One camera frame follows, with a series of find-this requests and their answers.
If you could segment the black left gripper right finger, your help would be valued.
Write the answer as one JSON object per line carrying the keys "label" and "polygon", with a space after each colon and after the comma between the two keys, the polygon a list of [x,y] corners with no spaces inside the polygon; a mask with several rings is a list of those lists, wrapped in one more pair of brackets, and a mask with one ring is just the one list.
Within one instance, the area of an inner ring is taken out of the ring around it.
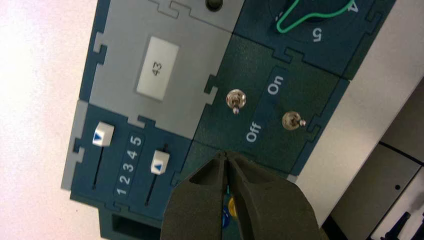
{"label": "black left gripper right finger", "polygon": [[315,212],[289,180],[227,152],[227,177],[243,240],[320,240]]}

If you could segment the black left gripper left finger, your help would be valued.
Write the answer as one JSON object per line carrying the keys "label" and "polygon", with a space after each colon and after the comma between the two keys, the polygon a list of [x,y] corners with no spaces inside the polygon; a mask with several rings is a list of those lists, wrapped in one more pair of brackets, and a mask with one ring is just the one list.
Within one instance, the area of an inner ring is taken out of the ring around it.
{"label": "black left gripper left finger", "polygon": [[222,238],[227,160],[218,152],[174,188],[163,216],[162,240]]}

